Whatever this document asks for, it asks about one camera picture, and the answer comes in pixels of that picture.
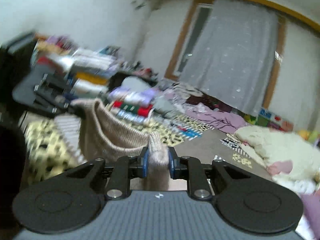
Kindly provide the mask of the pink knitted sweater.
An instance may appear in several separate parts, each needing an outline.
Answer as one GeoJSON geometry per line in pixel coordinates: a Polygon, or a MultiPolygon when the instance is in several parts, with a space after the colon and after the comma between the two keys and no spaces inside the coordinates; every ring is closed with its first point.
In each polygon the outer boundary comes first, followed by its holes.
{"type": "Polygon", "coordinates": [[[84,112],[79,132],[79,147],[87,161],[104,158],[108,163],[123,156],[140,155],[149,150],[148,174],[134,179],[132,189],[167,191],[169,189],[168,147],[158,132],[140,132],[117,119],[100,99],[77,99],[71,105],[84,112]]]}

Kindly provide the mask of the yellow folded garment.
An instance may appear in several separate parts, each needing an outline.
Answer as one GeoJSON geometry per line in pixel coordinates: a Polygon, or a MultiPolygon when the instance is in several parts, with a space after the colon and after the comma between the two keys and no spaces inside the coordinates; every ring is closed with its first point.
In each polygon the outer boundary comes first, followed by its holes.
{"type": "Polygon", "coordinates": [[[108,79],[105,77],[100,77],[98,75],[93,75],[85,72],[77,72],[75,74],[75,77],[77,79],[85,80],[96,85],[106,85],[108,83],[108,79]]]}

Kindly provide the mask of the red green folded garment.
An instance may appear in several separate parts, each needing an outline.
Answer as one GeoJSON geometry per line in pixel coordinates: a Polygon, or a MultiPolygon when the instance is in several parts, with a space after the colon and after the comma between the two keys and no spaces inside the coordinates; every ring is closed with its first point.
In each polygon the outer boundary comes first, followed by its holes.
{"type": "Polygon", "coordinates": [[[147,107],[129,105],[123,101],[115,101],[112,106],[143,117],[147,117],[153,107],[153,105],[148,105],[147,107]]]}

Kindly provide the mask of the Mickey Mouse bed blanket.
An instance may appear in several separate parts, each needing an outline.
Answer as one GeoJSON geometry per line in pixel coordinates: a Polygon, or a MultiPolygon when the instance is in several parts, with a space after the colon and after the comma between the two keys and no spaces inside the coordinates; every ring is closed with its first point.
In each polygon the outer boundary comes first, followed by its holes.
{"type": "Polygon", "coordinates": [[[25,127],[28,150],[25,181],[29,185],[57,176],[95,158],[114,162],[125,155],[135,157],[143,147],[159,140],[148,133],[121,125],[112,129],[111,134],[116,140],[123,136],[129,142],[128,145],[90,144],[87,154],[83,155],[79,146],[80,125],[80,118],[74,115],[60,115],[53,119],[36,116],[29,118],[25,127]]]}

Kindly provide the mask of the purple crumpled blanket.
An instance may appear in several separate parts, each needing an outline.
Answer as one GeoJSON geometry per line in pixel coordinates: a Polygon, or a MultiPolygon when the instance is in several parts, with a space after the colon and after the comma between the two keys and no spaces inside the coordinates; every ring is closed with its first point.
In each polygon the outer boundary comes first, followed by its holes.
{"type": "Polygon", "coordinates": [[[243,117],[235,113],[214,111],[202,103],[186,105],[185,114],[223,133],[233,134],[236,130],[249,126],[243,117]]]}

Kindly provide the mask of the white striped folded blanket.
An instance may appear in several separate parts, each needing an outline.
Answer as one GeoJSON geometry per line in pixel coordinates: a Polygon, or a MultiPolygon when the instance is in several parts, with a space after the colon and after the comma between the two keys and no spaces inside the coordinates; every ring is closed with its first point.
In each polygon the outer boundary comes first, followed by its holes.
{"type": "Polygon", "coordinates": [[[114,56],[105,55],[88,49],[77,49],[72,54],[71,71],[82,72],[100,77],[110,78],[117,73],[120,66],[114,56]]]}

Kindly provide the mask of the lavender folded garment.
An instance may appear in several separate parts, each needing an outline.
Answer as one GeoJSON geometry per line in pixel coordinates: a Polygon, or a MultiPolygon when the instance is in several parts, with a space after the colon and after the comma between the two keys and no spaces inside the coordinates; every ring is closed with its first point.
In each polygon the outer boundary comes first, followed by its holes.
{"type": "Polygon", "coordinates": [[[117,87],[110,92],[108,97],[111,101],[123,101],[127,105],[148,107],[156,95],[157,90],[153,88],[137,92],[129,88],[117,87]]]}

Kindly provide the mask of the colourful foam play mat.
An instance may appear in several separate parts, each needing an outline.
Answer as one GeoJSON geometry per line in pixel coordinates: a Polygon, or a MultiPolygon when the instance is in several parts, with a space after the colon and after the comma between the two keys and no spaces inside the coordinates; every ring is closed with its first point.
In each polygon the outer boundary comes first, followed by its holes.
{"type": "Polygon", "coordinates": [[[293,131],[293,123],[282,118],[281,116],[272,113],[271,111],[261,108],[258,116],[244,115],[244,120],[252,125],[261,127],[274,128],[284,132],[293,131]]]}

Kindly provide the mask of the cream quilted duvet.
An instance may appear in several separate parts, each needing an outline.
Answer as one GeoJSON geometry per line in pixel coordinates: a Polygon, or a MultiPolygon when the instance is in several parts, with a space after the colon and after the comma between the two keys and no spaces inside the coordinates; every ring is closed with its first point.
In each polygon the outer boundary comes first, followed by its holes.
{"type": "Polygon", "coordinates": [[[319,190],[319,149],[294,132],[260,126],[234,133],[243,150],[266,168],[273,182],[297,194],[319,190]]]}

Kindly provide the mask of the grey star curtain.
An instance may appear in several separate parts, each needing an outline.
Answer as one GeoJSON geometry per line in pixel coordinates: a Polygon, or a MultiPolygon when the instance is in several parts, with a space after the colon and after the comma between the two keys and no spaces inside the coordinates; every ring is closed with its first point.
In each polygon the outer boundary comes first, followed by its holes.
{"type": "Polygon", "coordinates": [[[277,42],[274,11],[237,0],[216,0],[179,80],[257,116],[277,42]]]}

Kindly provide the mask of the yellow plush toy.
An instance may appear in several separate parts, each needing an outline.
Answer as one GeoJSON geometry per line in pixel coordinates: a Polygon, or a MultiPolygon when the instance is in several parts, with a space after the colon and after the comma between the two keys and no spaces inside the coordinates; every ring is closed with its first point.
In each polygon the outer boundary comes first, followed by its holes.
{"type": "Polygon", "coordinates": [[[319,140],[319,132],[317,131],[300,130],[297,134],[312,144],[319,140]]]}

